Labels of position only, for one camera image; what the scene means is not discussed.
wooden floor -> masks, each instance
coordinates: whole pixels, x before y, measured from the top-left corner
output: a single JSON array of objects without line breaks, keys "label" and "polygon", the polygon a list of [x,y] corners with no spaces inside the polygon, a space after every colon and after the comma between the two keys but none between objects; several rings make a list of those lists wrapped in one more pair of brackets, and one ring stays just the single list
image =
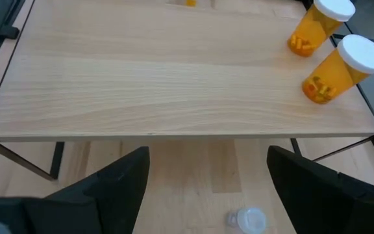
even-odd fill
[{"label": "wooden floor", "polygon": [[[359,138],[298,141],[303,155],[315,158],[354,140]],[[0,155],[0,196],[44,197],[139,146],[149,146],[151,169],[134,233],[234,233],[225,226],[225,215],[245,206],[264,211],[268,219],[266,233],[295,233],[266,166],[270,145],[292,150],[289,139],[66,143],[60,177],[55,182]],[[7,146],[49,169],[52,143]],[[320,163],[374,184],[374,148],[370,143]]]}]

orange medicine bottle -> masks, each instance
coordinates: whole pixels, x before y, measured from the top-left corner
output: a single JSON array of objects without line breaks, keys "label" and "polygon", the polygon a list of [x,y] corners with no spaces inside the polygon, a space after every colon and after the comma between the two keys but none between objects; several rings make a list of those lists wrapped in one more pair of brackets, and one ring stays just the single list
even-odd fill
[{"label": "orange medicine bottle", "polygon": [[371,74],[374,74],[374,42],[363,36],[348,35],[305,79],[303,92],[312,101],[324,104]]},{"label": "orange medicine bottle", "polygon": [[350,0],[314,0],[288,39],[288,47],[297,55],[311,56],[355,12]]}]

wooden table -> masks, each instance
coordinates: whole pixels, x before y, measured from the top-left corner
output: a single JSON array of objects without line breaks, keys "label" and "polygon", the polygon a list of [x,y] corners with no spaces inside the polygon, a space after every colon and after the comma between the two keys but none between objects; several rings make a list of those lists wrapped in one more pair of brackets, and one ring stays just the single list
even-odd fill
[{"label": "wooden table", "polygon": [[0,142],[374,134],[356,88],[327,105],[301,82],[298,19],[165,4],[36,0],[0,79]]}]

small white object on floor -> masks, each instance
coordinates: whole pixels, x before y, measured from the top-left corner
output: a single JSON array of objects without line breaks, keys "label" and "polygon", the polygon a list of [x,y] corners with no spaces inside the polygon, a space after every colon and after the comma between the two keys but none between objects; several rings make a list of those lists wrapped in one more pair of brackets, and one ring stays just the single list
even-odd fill
[{"label": "small white object on floor", "polygon": [[227,224],[245,234],[261,234],[266,228],[265,214],[256,207],[243,208],[227,215]]}]

